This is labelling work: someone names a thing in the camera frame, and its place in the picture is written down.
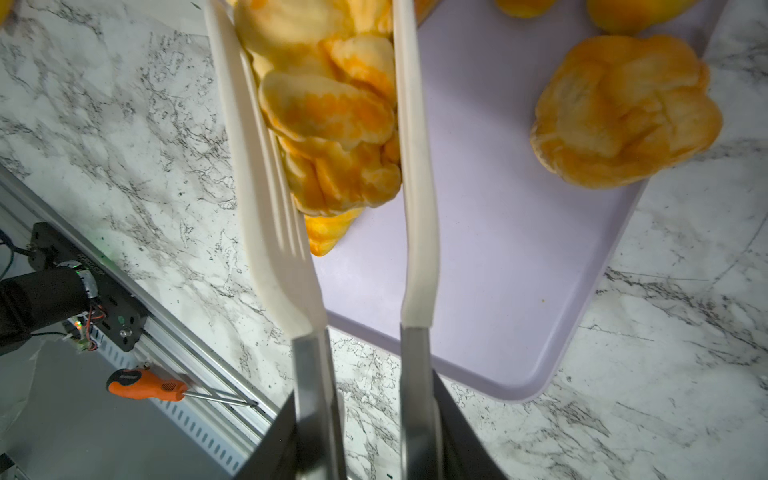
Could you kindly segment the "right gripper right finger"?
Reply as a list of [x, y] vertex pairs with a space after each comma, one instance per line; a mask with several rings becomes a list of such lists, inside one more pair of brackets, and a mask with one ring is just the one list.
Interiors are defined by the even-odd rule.
[[474, 430], [433, 371], [434, 396], [441, 419], [444, 474], [448, 480], [506, 480]]

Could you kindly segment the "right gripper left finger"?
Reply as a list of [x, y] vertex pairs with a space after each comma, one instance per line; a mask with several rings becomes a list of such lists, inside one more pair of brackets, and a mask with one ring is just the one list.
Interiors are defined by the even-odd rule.
[[233, 479], [297, 479], [297, 426], [294, 393], [289, 395], [269, 430]]

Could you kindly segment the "steel tongs with white tips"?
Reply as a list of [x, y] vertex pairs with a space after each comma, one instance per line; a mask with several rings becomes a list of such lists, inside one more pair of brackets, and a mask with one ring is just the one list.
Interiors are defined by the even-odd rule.
[[[256, 80], [227, 9], [203, 7], [228, 135], [242, 247], [253, 287], [292, 345], [294, 389], [280, 418], [295, 441], [297, 474], [347, 475], [329, 319], [305, 224], [289, 197], [275, 144], [257, 101]], [[439, 227], [422, 91], [415, 9], [394, 3], [394, 54], [407, 226], [407, 279], [401, 309], [401, 466], [406, 479], [444, 477], [434, 395], [430, 329], [440, 270]]]

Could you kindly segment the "large striped croissant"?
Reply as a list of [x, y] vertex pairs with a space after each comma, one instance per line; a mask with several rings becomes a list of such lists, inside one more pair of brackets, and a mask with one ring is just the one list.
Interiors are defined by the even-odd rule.
[[305, 215], [311, 253], [317, 257], [328, 254], [363, 211], [363, 208], [356, 208], [332, 217]]

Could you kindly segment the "golden knotted puff pastry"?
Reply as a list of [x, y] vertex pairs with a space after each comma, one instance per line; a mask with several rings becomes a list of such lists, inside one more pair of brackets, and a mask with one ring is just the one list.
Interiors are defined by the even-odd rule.
[[638, 182], [707, 150], [723, 115], [710, 70], [668, 35], [601, 35], [574, 46], [535, 106], [539, 162], [590, 189]]

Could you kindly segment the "twisted flaky pastry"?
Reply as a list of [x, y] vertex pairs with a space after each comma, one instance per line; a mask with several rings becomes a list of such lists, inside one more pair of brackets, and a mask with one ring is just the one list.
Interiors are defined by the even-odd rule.
[[236, 1], [258, 102], [297, 208], [330, 217], [399, 192], [389, 1]]

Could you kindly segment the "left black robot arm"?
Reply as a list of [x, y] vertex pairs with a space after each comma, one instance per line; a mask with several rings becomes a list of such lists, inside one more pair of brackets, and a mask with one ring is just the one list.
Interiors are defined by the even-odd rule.
[[1, 282], [1, 354], [13, 352], [32, 334], [86, 311], [83, 279], [72, 268], [32, 272]]

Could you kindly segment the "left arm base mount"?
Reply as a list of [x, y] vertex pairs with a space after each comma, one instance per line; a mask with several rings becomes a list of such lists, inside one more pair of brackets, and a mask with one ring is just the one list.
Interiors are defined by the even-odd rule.
[[147, 307], [112, 274], [107, 271], [103, 255], [92, 255], [76, 246], [52, 224], [33, 225], [30, 265], [36, 271], [68, 268], [78, 277], [75, 291], [85, 296], [84, 310], [96, 326], [122, 351], [134, 349], [149, 317]]

